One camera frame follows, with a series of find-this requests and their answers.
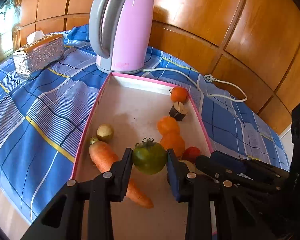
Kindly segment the small red fruit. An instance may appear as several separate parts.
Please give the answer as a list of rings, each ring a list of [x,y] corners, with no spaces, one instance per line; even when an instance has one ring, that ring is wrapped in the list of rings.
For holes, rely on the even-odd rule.
[[[196,162],[196,158],[200,156],[200,154],[201,151],[199,148],[191,146],[183,152],[182,159],[194,164]]]

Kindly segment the orange carrot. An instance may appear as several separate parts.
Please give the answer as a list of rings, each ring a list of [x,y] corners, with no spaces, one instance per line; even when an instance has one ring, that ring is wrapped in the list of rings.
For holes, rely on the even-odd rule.
[[[113,163],[119,160],[111,147],[106,142],[98,140],[97,137],[90,138],[89,155],[101,173],[110,171]],[[139,189],[132,178],[129,180],[126,196],[141,207],[147,209],[154,207],[151,198]]]

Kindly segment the small orange tangerine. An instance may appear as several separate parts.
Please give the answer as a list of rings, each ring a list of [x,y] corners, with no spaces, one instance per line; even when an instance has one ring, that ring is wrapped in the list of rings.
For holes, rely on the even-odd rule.
[[[165,150],[172,149],[178,159],[182,157],[183,152],[185,151],[185,141],[178,133],[174,132],[163,135],[160,145]]]

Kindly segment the green tomato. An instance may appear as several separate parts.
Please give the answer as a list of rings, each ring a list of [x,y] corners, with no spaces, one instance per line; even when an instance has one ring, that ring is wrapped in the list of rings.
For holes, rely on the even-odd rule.
[[[143,138],[133,150],[133,164],[142,173],[154,175],[160,172],[167,162],[166,150],[153,138]]]

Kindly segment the large orange fruit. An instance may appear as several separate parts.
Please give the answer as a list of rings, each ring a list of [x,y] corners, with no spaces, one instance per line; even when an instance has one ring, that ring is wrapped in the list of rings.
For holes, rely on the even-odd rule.
[[[180,134],[178,122],[170,116],[162,117],[157,122],[157,129],[161,135],[165,135],[167,133]]]

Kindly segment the yellow-green round fruit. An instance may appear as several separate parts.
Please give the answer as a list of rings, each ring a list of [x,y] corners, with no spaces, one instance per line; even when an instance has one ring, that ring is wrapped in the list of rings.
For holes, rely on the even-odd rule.
[[[96,135],[98,140],[110,142],[114,136],[114,129],[110,124],[101,124],[97,129]]]

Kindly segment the dark brown cut fruit piece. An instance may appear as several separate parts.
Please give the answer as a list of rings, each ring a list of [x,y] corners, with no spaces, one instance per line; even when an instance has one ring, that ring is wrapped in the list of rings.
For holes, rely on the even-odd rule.
[[[188,113],[188,110],[184,106],[184,104],[176,101],[173,103],[173,105],[170,109],[169,115],[170,115],[170,117],[174,118],[176,121],[180,122],[185,118],[187,113]]]

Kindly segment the orange tangerine with stem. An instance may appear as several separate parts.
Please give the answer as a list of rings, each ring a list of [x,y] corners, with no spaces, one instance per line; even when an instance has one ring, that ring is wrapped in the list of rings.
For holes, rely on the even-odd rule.
[[[188,96],[188,91],[183,87],[174,87],[173,89],[170,89],[170,98],[172,102],[185,103]]]

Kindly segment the pink shallow tray box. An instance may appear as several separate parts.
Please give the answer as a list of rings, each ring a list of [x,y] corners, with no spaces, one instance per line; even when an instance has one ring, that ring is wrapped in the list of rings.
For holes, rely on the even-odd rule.
[[[157,122],[167,116],[172,107],[172,85],[145,77],[110,74],[91,109],[78,146],[72,178],[84,182],[99,175],[89,156],[89,140],[101,124],[114,128],[111,149],[122,157],[125,149],[134,148],[144,138],[161,140]],[[136,168],[132,178],[153,201],[146,209],[125,198],[111,204],[115,239],[184,239],[186,233],[186,203],[175,200],[166,179],[166,169],[146,175]]]

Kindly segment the blue plaid tablecloth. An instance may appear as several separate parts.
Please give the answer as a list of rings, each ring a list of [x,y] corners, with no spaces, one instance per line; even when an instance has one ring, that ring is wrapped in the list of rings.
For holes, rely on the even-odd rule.
[[[88,29],[65,31],[64,58],[32,80],[16,73],[13,59],[0,64],[0,187],[28,223],[70,178],[107,77],[96,66]],[[149,47],[145,67],[145,77],[190,91],[214,150],[290,169],[279,136],[245,103],[162,50]]]

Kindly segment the silver ornate tissue box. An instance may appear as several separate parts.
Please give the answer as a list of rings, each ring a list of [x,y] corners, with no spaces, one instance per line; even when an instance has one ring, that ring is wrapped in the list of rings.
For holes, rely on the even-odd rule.
[[[35,31],[27,43],[13,52],[16,73],[25,79],[34,79],[49,64],[64,56],[64,36]]]

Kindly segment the pink electric kettle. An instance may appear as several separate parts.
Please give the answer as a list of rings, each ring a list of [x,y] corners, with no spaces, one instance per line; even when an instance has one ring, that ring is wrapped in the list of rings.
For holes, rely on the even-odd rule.
[[[93,0],[89,40],[104,73],[142,70],[153,21],[154,0]]]

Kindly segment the wooden wall cabinet panels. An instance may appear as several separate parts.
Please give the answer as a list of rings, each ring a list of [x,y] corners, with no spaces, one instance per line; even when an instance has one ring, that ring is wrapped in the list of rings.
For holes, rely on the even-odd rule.
[[[300,102],[300,10],[292,0],[154,0],[151,46],[218,79],[276,133]]]

